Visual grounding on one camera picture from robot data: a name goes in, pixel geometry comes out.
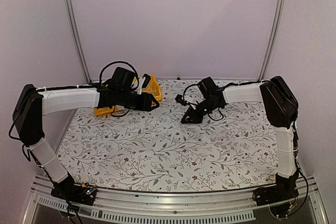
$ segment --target black cable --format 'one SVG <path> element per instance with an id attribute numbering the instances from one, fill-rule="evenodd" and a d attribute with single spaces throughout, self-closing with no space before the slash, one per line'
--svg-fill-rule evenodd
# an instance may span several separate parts
<path id="1" fill-rule="evenodd" d="M 14 139 L 14 140 L 20 140 L 20 141 L 21 141 L 21 139 L 19 139 L 18 137 L 14 137 L 14 136 L 11 135 L 11 133 L 12 133 L 12 131 L 13 131 L 13 128 L 14 128 L 14 126 L 15 126 L 15 123 L 16 123 L 17 118 L 18 118 L 18 116 L 15 117 L 15 119 L 13 120 L 13 123 L 12 123 L 11 127 L 9 128 L 8 136 L 9 136 L 11 139 Z"/>
<path id="2" fill-rule="evenodd" d="M 123 116 L 126 116 L 128 114 L 128 112 L 130 112 L 130 110 L 127 110 L 125 114 L 122 114 L 122 115 L 113 115 L 111 112 L 111 116 L 113 116 L 114 118 L 122 118 Z"/>
<path id="3" fill-rule="evenodd" d="M 64 90 L 64 89 L 87 89 L 87 88 L 96 88 L 95 85 L 78 85 L 78 86 L 63 86 L 63 87 L 51 87 L 45 89 L 38 89 L 37 92 L 43 91 L 54 91 L 54 90 Z"/>
<path id="4" fill-rule="evenodd" d="M 184 91 L 183 91 L 183 96 L 182 96 L 182 99 L 183 99 L 183 100 L 184 100 L 185 92 L 187 92 L 187 90 L 188 90 L 189 88 L 194 87 L 194 86 L 197 86 L 197 83 L 195 83 L 195 84 L 191 84 L 191 85 L 189 85 L 188 87 L 186 87 L 186 88 L 184 89 Z"/>
<path id="5" fill-rule="evenodd" d="M 220 111 L 220 109 L 218 108 L 218 112 L 220 113 L 220 115 L 222 116 L 220 119 L 213 119 L 210 114 L 208 114 L 209 118 L 213 121 L 220 121 L 222 119 L 224 119 L 224 115 L 222 114 L 222 112 Z"/>
<path id="6" fill-rule="evenodd" d="M 71 223 L 76 224 L 76 223 L 71 219 L 71 217 L 70 217 L 70 210 L 69 210 L 69 207 L 67 208 L 67 211 L 68 211 L 68 220 L 70 220 Z M 83 222 L 82 222 L 82 220 L 80 219 L 78 213 L 77 213 L 76 211 L 74 211 L 74 212 L 75 212 L 75 214 L 76 214 L 76 216 L 77 216 L 77 219 L 79 220 L 79 223 L 80 223 L 80 224 L 83 224 Z"/>
<path id="7" fill-rule="evenodd" d="M 26 152 L 25 152 L 25 147 L 26 147 L 26 145 L 23 144 L 23 145 L 22 145 L 22 153 L 23 153 L 23 155 L 26 157 L 26 159 L 30 162 L 30 161 L 31 161 L 31 159 L 30 159 L 30 151 L 27 150 L 27 154 L 26 154 Z"/>
<path id="8" fill-rule="evenodd" d="M 253 83 L 261 83 L 261 82 L 260 81 L 247 81 L 247 82 L 242 82 L 242 83 L 230 82 L 229 84 L 220 88 L 220 90 L 224 91 L 226 88 L 231 87 L 231 86 L 244 86 L 244 85 L 250 85 L 250 84 L 253 84 Z"/>
<path id="9" fill-rule="evenodd" d="M 304 204 L 305 204 L 305 202 L 306 202 L 306 200 L 307 200 L 307 198 L 308 198 L 308 192 L 309 192 L 309 183 L 308 183 L 308 180 L 307 180 L 307 178 L 303 175 L 303 172 L 302 172 L 302 170 L 301 170 L 301 168 L 300 168 L 300 166 L 299 166 L 298 161 L 297 161 L 296 158 L 295 158 L 295 166 L 296 166 L 296 168 L 298 169 L 298 171 L 299 171 L 300 175 L 302 176 L 302 178 L 303 178 L 303 179 L 305 180 L 305 182 L 306 182 L 307 191 L 306 191 L 306 196 L 304 197 L 304 200 L 303 200 L 302 204 L 300 205 L 300 207 L 299 207 L 298 209 L 296 209 L 294 212 L 291 212 L 291 213 L 288 215 L 288 217 L 294 215 L 295 213 L 297 213 L 297 212 L 304 206 Z"/>
<path id="10" fill-rule="evenodd" d="M 136 87 L 133 88 L 132 90 L 136 90 L 136 89 L 138 88 L 138 86 L 139 86 L 139 76 L 138 76 L 138 73 L 137 73 L 137 71 L 135 70 L 135 68 L 134 68 L 131 64 L 129 64 L 128 62 L 126 62 L 126 61 L 114 61 L 114 62 L 111 62 L 111 63 L 107 64 L 105 67 L 103 67 L 103 69 L 100 71 L 100 74 L 99 74 L 99 85 L 101 85 L 101 83 L 102 83 L 102 76 L 103 76 L 104 71 L 105 71 L 109 66 L 111 66 L 111 65 L 113 65 L 113 64 L 119 64 L 119 63 L 120 63 L 120 64 L 125 64 L 125 65 L 129 66 L 129 67 L 133 70 L 133 72 L 135 73 L 135 78 L 136 78 L 136 80 L 137 80 L 137 85 L 136 85 Z"/>

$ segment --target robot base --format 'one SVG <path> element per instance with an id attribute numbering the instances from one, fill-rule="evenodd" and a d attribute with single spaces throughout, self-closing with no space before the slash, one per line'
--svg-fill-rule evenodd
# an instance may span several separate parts
<path id="1" fill-rule="evenodd" d="M 82 186 L 80 185 L 73 185 L 72 191 L 83 191 Z M 93 206 L 93 203 L 96 199 L 97 191 L 93 191 L 90 195 L 87 195 L 86 193 L 83 194 L 72 194 L 71 196 L 67 196 L 65 198 L 63 195 L 59 193 L 59 191 L 55 188 L 52 189 L 51 195 L 53 197 L 59 198 L 59 199 L 66 199 L 70 202 L 80 203 L 88 206 Z"/>
<path id="2" fill-rule="evenodd" d="M 53 197 L 89 206 L 93 206 L 96 194 L 96 186 L 89 185 L 89 183 L 76 185 L 75 180 L 69 173 L 68 177 L 62 182 L 54 183 L 54 187 L 51 191 Z"/>
<path id="3" fill-rule="evenodd" d="M 253 200 L 257 206 L 268 205 L 283 200 L 288 200 L 299 196 L 295 181 L 299 177 L 297 170 L 289 178 L 276 175 L 276 185 L 271 187 L 259 187 L 253 192 Z M 291 203 L 286 202 L 281 205 L 270 207 L 271 213 L 276 217 L 285 217 L 291 208 Z"/>

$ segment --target vertical metal pole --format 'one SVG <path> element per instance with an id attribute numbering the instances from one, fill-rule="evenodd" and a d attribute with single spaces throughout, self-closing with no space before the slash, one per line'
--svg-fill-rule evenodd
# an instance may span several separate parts
<path id="1" fill-rule="evenodd" d="M 90 77 L 88 66 L 87 66 L 86 61 L 85 61 L 83 48 L 82 48 L 82 45 L 81 45 L 81 42 L 80 42 L 80 39 L 79 39 L 79 33 L 78 33 L 78 29 L 77 29 L 75 14 L 73 12 L 74 7 L 72 5 L 71 0 L 64 0 L 64 1 L 65 1 L 65 6 L 66 6 L 66 9 L 67 9 L 67 13 L 68 13 L 70 28 L 71 28 L 73 40 L 75 42 L 75 47 L 76 47 L 79 63 L 80 63 L 80 66 L 82 68 L 83 75 L 84 75 L 86 83 L 91 83 L 92 80 L 91 80 L 91 77 Z"/>
<path id="2" fill-rule="evenodd" d="M 266 71 L 268 68 L 269 60 L 272 55 L 275 39 L 277 37 L 277 31 L 278 31 L 279 24 L 280 24 L 280 18 L 281 18 L 282 8 L 284 6 L 284 1 L 285 0 L 277 0 L 277 8 L 276 8 L 276 12 L 274 15 L 271 35 L 268 40 L 267 49 L 266 49 L 264 61 L 262 63 L 262 67 L 259 73 L 258 81 L 261 81 L 262 79 L 264 79 L 266 75 Z"/>

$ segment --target light purple wall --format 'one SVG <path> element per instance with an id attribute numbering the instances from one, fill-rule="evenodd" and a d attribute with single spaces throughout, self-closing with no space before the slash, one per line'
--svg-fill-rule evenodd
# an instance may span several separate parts
<path id="1" fill-rule="evenodd" d="M 88 67 L 156 77 L 256 79 L 276 0 L 73 0 Z M 106 77 L 113 68 L 106 72 Z"/>
<path id="2" fill-rule="evenodd" d="M 0 222 L 19 223 L 36 165 L 7 136 L 22 87 L 83 83 L 64 0 L 0 0 Z M 70 112 L 44 120 L 56 145 Z"/>
<path id="3" fill-rule="evenodd" d="M 336 0 L 285 0 L 267 77 L 299 101 L 299 158 L 336 223 Z"/>

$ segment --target patterned table surface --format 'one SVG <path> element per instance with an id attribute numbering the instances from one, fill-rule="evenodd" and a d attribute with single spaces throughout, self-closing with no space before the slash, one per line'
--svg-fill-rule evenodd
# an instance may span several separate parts
<path id="1" fill-rule="evenodd" d="M 225 118 L 181 124 L 175 96 L 197 81 L 158 80 L 164 100 L 152 112 L 95 117 L 79 109 L 58 157 L 78 182 L 141 191 L 215 191 L 273 183 L 277 145 L 262 103 L 229 104 Z M 215 81 L 220 87 L 227 81 Z M 196 88 L 188 94 L 199 96 Z"/>

